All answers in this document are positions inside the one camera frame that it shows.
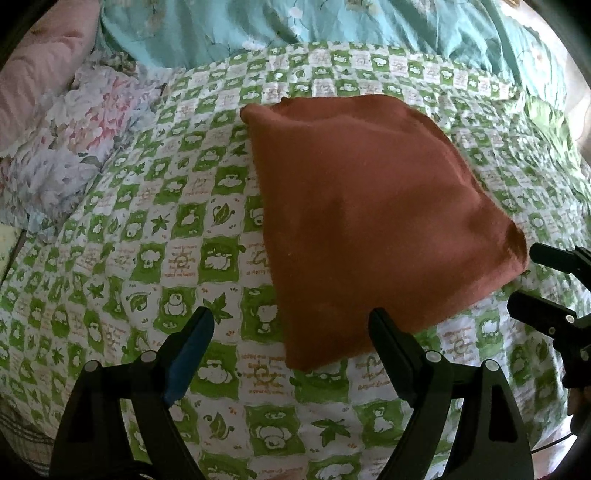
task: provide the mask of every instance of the green and white checkered bedsheet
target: green and white checkered bedsheet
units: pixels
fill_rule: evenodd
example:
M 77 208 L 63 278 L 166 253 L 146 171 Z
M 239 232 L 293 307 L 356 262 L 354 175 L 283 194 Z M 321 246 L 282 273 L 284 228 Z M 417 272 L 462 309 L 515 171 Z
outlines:
M 437 122 L 529 244 L 589 243 L 591 192 L 562 116 L 513 86 L 395 47 L 317 43 L 235 55 L 174 72 L 155 114 L 112 156 L 56 243 L 25 244 L 0 290 L 2 395 L 54 436 L 86 361 L 129 362 L 205 305 L 216 319 L 213 342 L 171 409 L 203 472 L 374 477 L 411 409 L 375 354 L 309 374 L 285 366 L 262 202 L 239 118 L 241 106 L 282 96 L 373 93 Z M 506 300 L 518 287 L 590 309 L 579 283 L 532 265 L 418 337 L 453 361 L 495 358 L 534 444 L 566 415 L 566 393 L 548 339 L 508 317 Z M 430 477 L 443 470 L 459 412 L 454 404 Z M 130 409 L 125 417 L 134 453 L 145 458 Z

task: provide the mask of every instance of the folded garment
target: folded garment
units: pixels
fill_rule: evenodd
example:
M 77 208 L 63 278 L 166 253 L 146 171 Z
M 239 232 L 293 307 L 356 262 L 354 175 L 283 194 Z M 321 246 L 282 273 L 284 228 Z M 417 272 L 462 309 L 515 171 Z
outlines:
M 525 270 L 523 233 L 404 102 L 283 99 L 241 116 L 290 368 L 371 351 L 374 307 L 414 333 Z

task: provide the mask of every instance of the pink fabric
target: pink fabric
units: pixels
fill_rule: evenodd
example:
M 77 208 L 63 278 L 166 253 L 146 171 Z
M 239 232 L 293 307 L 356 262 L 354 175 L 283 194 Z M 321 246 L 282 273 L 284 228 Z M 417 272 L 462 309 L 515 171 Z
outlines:
M 58 92 L 90 53 L 100 0 L 59 0 L 27 32 L 0 72 L 0 150 L 25 131 L 43 94 Z

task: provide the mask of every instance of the teal blanket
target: teal blanket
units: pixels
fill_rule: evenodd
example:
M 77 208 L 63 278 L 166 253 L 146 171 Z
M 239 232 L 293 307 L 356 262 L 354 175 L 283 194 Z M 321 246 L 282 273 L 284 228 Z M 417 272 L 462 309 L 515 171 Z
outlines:
M 561 69 L 496 0 L 105 0 L 98 45 L 163 67 L 298 42 L 401 46 L 523 86 L 564 107 Z

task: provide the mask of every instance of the light green fabric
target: light green fabric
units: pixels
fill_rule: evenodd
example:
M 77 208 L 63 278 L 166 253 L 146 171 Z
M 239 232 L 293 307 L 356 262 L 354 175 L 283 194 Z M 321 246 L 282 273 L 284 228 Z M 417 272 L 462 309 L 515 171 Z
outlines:
M 243 49 L 308 41 L 402 46 L 466 63 L 564 108 L 563 74 L 498 0 L 105 0 L 98 45 L 193 68 Z
M 411 409 L 374 353 L 309 374 L 286 367 L 258 180 L 239 117 L 247 103 L 283 96 L 372 93 L 432 118 L 528 244 L 589 244 L 589 185 L 560 148 L 565 132 L 549 142 L 550 127 L 544 134 L 537 126 L 544 115 L 558 125 L 560 114 L 542 107 L 534 114 L 535 102 L 512 85 L 440 57 L 370 44 L 237 54 L 174 72 L 155 115 L 109 160 L 56 243 L 25 244 L 0 289 L 0 394 L 55 435 L 86 361 L 132 361 L 205 305 L 216 320 L 213 342 L 171 414 L 208 478 L 377 473 Z M 507 314 L 518 287 L 578 311 L 591 307 L 578 282 L 531 265 L 418 338 L 455 362 L 496 359 L 533 445 L 565 418 L 566 392 L 549 338 Z M 442 473 L 459 414 L 454 402 L 428 478 Z M 125 421 L 134 454 L 145 459 L 128 409 Z

